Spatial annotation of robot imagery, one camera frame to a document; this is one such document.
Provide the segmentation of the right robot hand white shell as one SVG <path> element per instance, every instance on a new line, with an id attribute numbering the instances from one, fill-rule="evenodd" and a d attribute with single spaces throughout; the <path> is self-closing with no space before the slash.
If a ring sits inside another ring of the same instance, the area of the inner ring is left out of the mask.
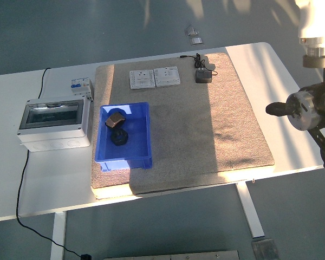
<path id="1" fill-rule="evenodd" d="M 295 0 L 300 10 L 299 38 L 325 38 L 325 0 Z"/>

